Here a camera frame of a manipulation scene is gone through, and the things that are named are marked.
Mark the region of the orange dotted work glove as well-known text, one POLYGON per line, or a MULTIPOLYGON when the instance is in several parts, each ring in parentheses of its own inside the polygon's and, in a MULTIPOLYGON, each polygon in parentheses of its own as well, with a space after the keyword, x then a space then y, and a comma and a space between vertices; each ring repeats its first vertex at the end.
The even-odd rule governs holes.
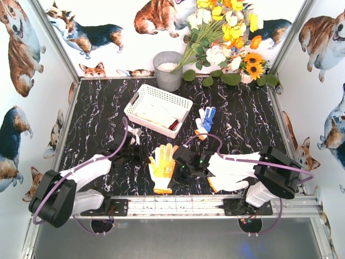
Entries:
POLYGON ((150 156, 149 172, 154 182, 153 192, 156 194, 171 194, 172 189, 168 187, 175 168, 174 152, 178 146, 171 143, 155 148, 155 157, 150 156))

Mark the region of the cream knit glove red cuff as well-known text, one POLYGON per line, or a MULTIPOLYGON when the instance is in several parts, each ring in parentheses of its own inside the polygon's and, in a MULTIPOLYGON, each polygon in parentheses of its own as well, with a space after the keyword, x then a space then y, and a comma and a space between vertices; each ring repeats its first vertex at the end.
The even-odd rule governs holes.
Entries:
POLYGON ((160 121, 154 122, 154 124, 173 131, 179 124, 179 121, 175 118, 172 118, 172 119, 160 120, 160 121))

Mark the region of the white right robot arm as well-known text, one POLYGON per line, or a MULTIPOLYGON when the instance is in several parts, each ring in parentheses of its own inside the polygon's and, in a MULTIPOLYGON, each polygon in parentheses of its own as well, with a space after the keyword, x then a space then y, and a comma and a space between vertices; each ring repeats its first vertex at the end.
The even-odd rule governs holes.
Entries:
POLYGON ((246 190, 244 201, 254 208, 273 198, 291 200, 299 182, 300 166, 273 147, 240 155, 198 154, 179 147, 172 158, 176 165, 168 184, 171 189, 187 187, 192 176, 206 178, 214 193, 246 190))

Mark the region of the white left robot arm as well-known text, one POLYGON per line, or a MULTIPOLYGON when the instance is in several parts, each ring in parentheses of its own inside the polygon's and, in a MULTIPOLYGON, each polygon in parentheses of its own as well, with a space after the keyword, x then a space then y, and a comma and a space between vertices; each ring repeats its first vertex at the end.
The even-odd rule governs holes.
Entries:
POLYGON ((36 225, 47 222, 55 228, 64 225, 76 214, 106 215, 111 209, 110 195, 101 190, 81 189, 95 179, 107 175, 125 164, 149 164, 142 150, 140 128, 126 126, 114 140, 87 161, 73 168, 56 172, 47 171, 29 204, 36 225))

